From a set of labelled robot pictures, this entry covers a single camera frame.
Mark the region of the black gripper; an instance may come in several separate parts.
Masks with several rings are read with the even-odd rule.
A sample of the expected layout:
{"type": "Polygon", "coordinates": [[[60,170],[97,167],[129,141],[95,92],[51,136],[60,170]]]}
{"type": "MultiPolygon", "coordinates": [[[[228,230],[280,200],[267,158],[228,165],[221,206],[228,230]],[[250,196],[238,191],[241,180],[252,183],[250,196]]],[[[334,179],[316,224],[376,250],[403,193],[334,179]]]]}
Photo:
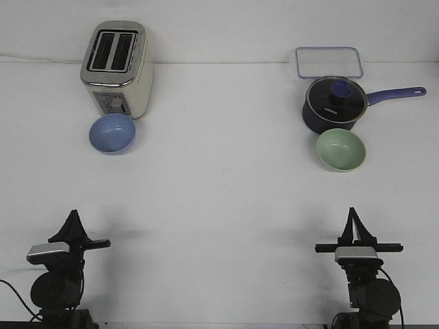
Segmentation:
{"type": "Polygon", "coordinates": [[[58,233],[48,239],[49,243],[73,240],[76,224],[76,239],[81,243],[67,244],[68,251],[56,252],[49,257],[47,270],[61,274],[81,274],[85,266],[84,253],[92,249],[103,249],[111,246],[110,239],[91,240],[80,220],[79,212],[72,210],[58,233]]]}
{"type": "MultiPolygon", "coordinates": [[[[350,207],[345,228],[341,237],[338,238],[339,244],[353,243],[353,224],[355,224],[359,244],[377,243],[377,238],[369,233],[361,222],[356,210],[350,207]]],[[[335,262],[345,270],[348,268],[362,267],[377,271],[383,266],[383,260],[378,257],[378,253],[402,252],[403,246],[400,243],[378,243],[376,246],[316,244],[315,251],[317,253],[334,253],[335,262]]]]}

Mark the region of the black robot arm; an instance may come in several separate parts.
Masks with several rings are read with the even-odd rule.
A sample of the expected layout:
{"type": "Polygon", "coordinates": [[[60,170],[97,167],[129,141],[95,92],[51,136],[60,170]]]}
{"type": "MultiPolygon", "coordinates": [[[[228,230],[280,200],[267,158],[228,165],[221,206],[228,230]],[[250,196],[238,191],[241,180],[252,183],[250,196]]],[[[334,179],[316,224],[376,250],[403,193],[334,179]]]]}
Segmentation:
{"type": "Polygon", "coordinates": [[[378,242],[353,207],[337,242],[317,244],[315,251],[334,254],[346,274],[349,304],[354,310],[336,314],[328,328],[389,328],[393,315],[403,315],[401,294],[378,256],[379,252],[402,252],[403,246],[378,242]]]}
{"type": "Polygon", "coordinates": [[[79,309],[84,294],[84,253],[110,247],[109,239],[88,237],[77,210],[46,243],[33,245],[26,259],[44,265],[46,272],[33,283],[32,303],[39,307],[43,328],[98,328],[87,309],[79,309]]]}

